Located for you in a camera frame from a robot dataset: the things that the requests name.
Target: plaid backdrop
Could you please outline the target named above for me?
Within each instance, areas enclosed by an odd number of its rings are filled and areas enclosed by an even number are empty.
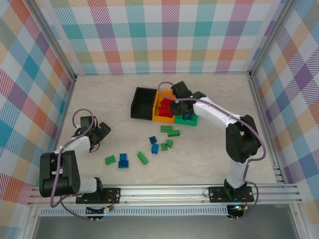
[[[22,0],[0,0],[0,239],[16,238],[71,81]]]
[[[256,84],[282,165],[319,238],[319,0],[300,0]]]
[[[37,2],[82,74],[246,71],[279,15],[271,6],[283,6],[280,0]]]

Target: green block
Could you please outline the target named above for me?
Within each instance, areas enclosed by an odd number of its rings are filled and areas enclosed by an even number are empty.
[[[110,156],[110,157],[107,157],[107,158],[105,159],[106,165],[110,165],[110,164],[115,163],[115,162],[116,162],[116,159],[115,159],[115,156],[114,156],[114,155],[112,155],[112,156]]]
[[[173,126],[170,126],[170,125],[162,125],[160,127],[160,132],[161,133],[167,133],[167,132],[170,132],[173,130]]]
[[[193,115],[191,119],[183,120],[183,116],[175,116],[175,123],[197,126],[198,116]]]
[[[172,130],[172,131],[168,132],[169,137],[176,137],[179,135],[180,135],[179,130]]]
[[[166,141],[166,144],[167,144],[167,146],[168,146],[169,148],[172,148],[172,146],[173,146],[173,140],[168,139],[168,140]]]
[[[142,152],[138,152],[138,158],[140,159],[140,161],[143,163],[143,164],[148,164],[149,161],[147,158],[145,158],[144,154],[142,154]]]
[[[161,144],[160,144],[160,147],[161,147],[161,150],[162,150],[162,151],[168,151],[168,148],[167,148],[167,144],[166,144],[166,143],[161,143]]]

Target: metal base plate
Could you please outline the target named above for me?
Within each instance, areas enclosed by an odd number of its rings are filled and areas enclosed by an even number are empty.
[[[103,198],[97,201],[97,197],[92,197],[90,193],[77,197],[76,204],[119,204],[121,197],[120,188],[103,188]]]
[[[235,201],[230,201],[228,196],[225,193],[224,187],[209,187],[208,188],[209,201],[211,203],[245,203],[246,198],[244,196],[237,198]],[[254,201],[254,195],[252,188],[250,186],[246,186],[243,191],[243,195],[247,196],[247,202]]]

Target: marble surface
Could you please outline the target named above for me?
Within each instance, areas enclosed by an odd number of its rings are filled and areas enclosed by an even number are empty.
[[[88,108],[99,122],[112,131],[101,142],[97,152],[85,153],[77,159],[80,175],[99,177],[104,184],[221,184],[228,175],[230,158],[225,150],[225,132],[204,118],[197,127],[172,124],[180,130],[180,137],[172,137],[173,148],[157,155],[151,154],[149,137],[158,143],[167,140],[160,133],[161,125],[169,123],[131,119],[130,108],[136,87],[157,88],[163,81],[185,81],[193,92],[201,91],[223,108],[239,114],[251,115],[259,122],[245,75],[105,75],[79,76],[67,112],[59,145],[73,135],[72,116],[80,108]],[[79,113],[76,124],[80,123]],[[143,165],[137,157],[141,151],[149,160]],[[118,163],[105,164],[105,158],[127,153],[130,167],[119,169]],[[267,156],[251,164],[247,180],[255,183],[275,183],[272,165]]]

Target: orange tray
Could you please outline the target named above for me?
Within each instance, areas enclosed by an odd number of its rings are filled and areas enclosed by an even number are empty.
[[[172,91],[169,90],[161,90],[161,92],[172,98],[176,98]],[[164,116],[159,116],[159,107],[160,107],[160,102],[164,99],[164,97],[159,93],[159,91],[156,93],[155,101],[154,101],[154,106],[153,106],[153,117],[152,120],[155,121],[162,121],[162,122],[167,122],[167,123],[174,123],[175,122],[175,116],[172,118],[169,117],[164,117]]]

